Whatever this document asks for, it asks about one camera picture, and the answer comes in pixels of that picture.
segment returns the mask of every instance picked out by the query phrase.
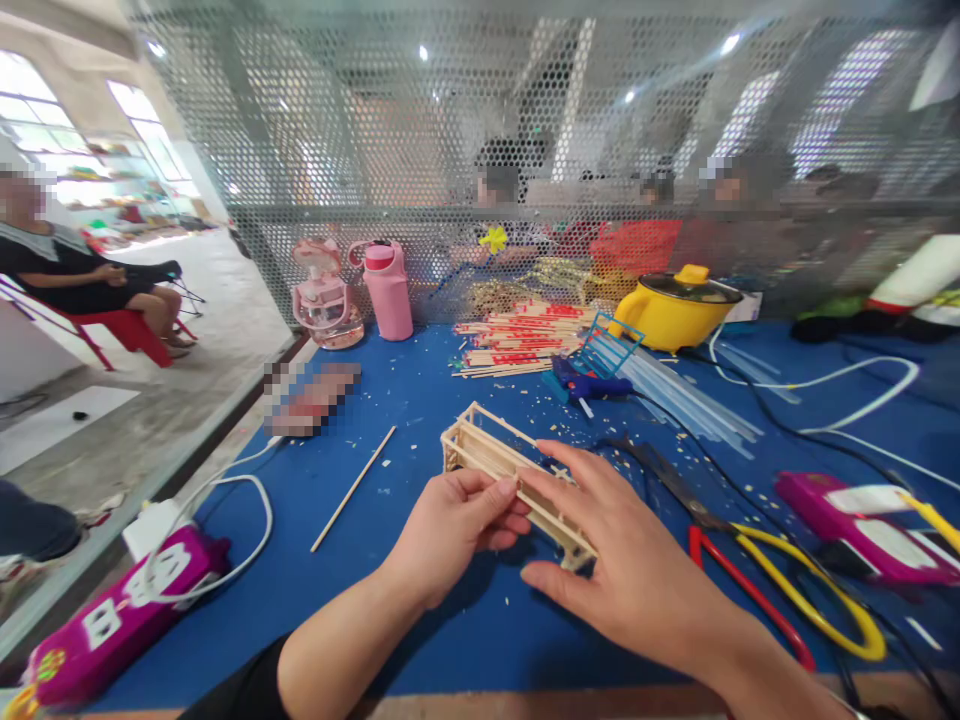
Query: metal mesh partition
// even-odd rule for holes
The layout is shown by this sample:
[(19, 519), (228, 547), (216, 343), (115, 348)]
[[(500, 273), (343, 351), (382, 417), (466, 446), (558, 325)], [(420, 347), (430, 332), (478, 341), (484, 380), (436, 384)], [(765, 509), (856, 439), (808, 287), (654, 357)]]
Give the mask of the metal mesh partition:
[[(147, 0), (130, 15), (288, 320), (305, 278), (290, 251), (319, 235), (399, 241), (415, 314), (439, 321), (530, 292), (615, 299), (688, 261), (769, 291), (770, 312), (869, 287), (957, 199), (957, 104), (908, 109), (945, 6)], [(478, 239), (498, 225), (491, 257)]]

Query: pink water bottle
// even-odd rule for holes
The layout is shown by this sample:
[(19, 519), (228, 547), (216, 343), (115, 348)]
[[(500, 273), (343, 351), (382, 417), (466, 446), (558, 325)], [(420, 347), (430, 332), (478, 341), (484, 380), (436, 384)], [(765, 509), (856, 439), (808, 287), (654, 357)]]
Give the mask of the pink water bottle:
[(406, 340), (413, 335), (413, 317), (410, 314), (410, 294), (407, 291), (407, 271), (403, 267), (403, 249), (392, 240), (367, 246), (363, 262), (356, 260), (354, 250), (366, 241), (354, 243), (347, 258), (354, 267), (363, 267), (363, 281), (370, 291), (377, 327), (384, 340)]

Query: hand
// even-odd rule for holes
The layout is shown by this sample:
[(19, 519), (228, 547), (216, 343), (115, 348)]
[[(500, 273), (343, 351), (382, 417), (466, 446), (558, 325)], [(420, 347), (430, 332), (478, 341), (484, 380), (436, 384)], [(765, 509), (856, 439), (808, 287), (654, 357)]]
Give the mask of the hand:
[(479, 550), (506, 550), (530, 532), (530, 508), (517, 498), (513, 478), (499, 482), (479, 470), (431, 478), (383, 569), (435, 608)]
[(569, 467), (579, 487), (538, 470), (522, 469), (520, 479), (583, 529), (599, 559), (589, 580), (534, 562), (523, 569), (525, 582), (618, 645), (707, 684), (718, 657), (730, 658), (735, 648), (764, 635), (694, 565), (610, 463), (552, 440), (538, 447)]
[(91, 275), (96, 282), (105, 282), (111, 287), (121, 287), (127, 284), (127, 271), (109, 263), (98, 266)]

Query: table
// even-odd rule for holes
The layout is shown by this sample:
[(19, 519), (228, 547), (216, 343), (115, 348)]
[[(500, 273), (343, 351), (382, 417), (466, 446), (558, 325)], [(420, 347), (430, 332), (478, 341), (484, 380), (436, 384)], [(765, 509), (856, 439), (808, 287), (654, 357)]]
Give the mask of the table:
[[(294, 629), (325, 602), (374, 570), (392, 547), (426, 480), (441, 471), (440, 433), (473, 400), (534, 437), (587, 445), (599, 437), (627, 432), (635, 442), (648, 440), (672, 458), (711, 510), (728, 520), (759, 520), (755, 511), (724, 489), (715, 474), (711, 475), (709, 463), (702, 461), (695, 446), (672, 429), (656, 424), (635, 401), (596, 401), (596, 417), (588, 421), (579, 409), (561, 405), (537, 374), (500, 379), (450, 377), (447, 364), (457, 355), (461, 341), (449, 326), (434, 325), (419, 329), (403, 343), (368, 337), (347, 351), (318, 353), (311, 370), (318, 371), (325, 362), (359, 362), (363, 377), (355, 394), (346, 399), (320, 436), (294, 441), (238, 468), (238, 472), (258, 475), (273, 503), (276, 522), (264, 552), (230, 587), (195, 607), (90, 710), (189, 705), (276, 636)], [(818, 377), (848, 364), (840, 345), (801, 346), (789, 339), (788, 326), (781, 323), (760, 324), (753, 334), (734, 337), (731, 342), (782, 368), (783, 377), (790, 380)], [(886, 345), (893, 351), (923, 358), (930, 368), (956, 352), (955, 344), (921, 348), (888, 341)], [(856, 360), (869, 356), (861, 350), (852, 352)], [(752, 446), (756, 453), (753, 461), (717, 443), (707, 442), (707, 448), (741, 486), (752, 486), (756, 498), (766, 502), (811, 547), (812, 535), (789, 509), (776, 502), (772, 490), (775, 473), (820, 471), (853, 482), (878, 480), (874, 471), (852, 458), (781, 434), (760, 414), (748, 389), (721, 380), (712, 368), (688, 360), (673, 367), (765, 430), (766, 435)], [(873, 366), (871, 371), (892, 378), (902, 372), (899, 367), (888, 370), (881, 366)], [(791, 426), (811, 427), (847, 414), (888, 386), (882, 379), (857, 372), (799, 391), (801, 405), (788, 405), (772, 395), (768, 403)], [(950, 389), (941, 389), (943, 398)], [(391, 425), (397, 426), (393, 438), (319, 551), (311, 554), (314, 539)], [(960, 477), (960, 454), (956, 451), (960, 422), (957, 411), (949, 407), (902, 395), (850, 430), (940, 474)], [(243, 455), (259, 450), (265, 442), (266, 438), (257, 433)], [(531, 452), (515, 439), (512, 444), (521, 452)], [(642, 496), (643, 483), (636, 468), (620, 469)], [(897, 470), (922, 489), (924, 497), (932, 500), (949, 521), (960, 524), (960, 495), (956, 491), (903, 466), (897, 466)], [(685, 544), (689, 518), (663, 488), (658, 490), (649, 502)], [(263, 510), (252, 487), (234, 485), (218, 489), (202, 506), (197, 519), (211, 536), (226, 536), (233, 541), (230, 557), (236, 562), (246, 557), (258, 541)], [(715, 537), (715, 541), (731, 558), (740, 559), (739, 549), (729, 538)], [(519, 569), (535, 557), (555, 557), (552, 544), (536, 531), (509, 552), (478, 556), (443, 605), (425, 616), (401, 643), (373, 683), (370, 695), (550, 693), (686, 682), (683, 676), (618, 648), (531, 591), (520, 580)], [(709, 567), (710, 562), (708, 571), (724, 592), (754, 610), (722, 571)], [(740, 567), (769, 592), (801, 630), (818, 668), (834, 672), (833, 648), (826, 639), (781, 601), (751, 562), (743, 560)], [(915, 650), (940, 668), (956, 667), (960, 661), (960, 634), (955, 611), (951, 611), (951, 605), (957, 607), (957, 592), (923, 590), (914, 593), (915, 597), (904, 598), (883, 589), (865, 589), (872, 603), (896, 618)], [(904, 616), (920, 622), (943, 650), (927, 644), (902, 619)], [(850, 631), (842, 614), (834, 613), (832, 621)], [(876, 673), (904, 667), (893, 656), (879, 664), (852, 657), (848, 661), (855, 671)]]

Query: yellow electric pot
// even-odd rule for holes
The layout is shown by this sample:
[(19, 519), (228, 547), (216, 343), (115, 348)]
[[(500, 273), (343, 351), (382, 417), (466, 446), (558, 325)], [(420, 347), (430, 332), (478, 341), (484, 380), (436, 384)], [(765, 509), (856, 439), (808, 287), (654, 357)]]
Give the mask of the yellow electric pot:
[[(617, 306), (614, 317), (644, 334), (643, 344), (654, 350), (676, 352), (696, 347), (720, 324), (743, 295), (710, 280), (702, 265), (684, 265), (674, 273), (649, 273), (640, 277), (637, 289)], [(616, 323), (610, 332), (620, 337)], [(636, 340), (635, 333), (627, 331)]]

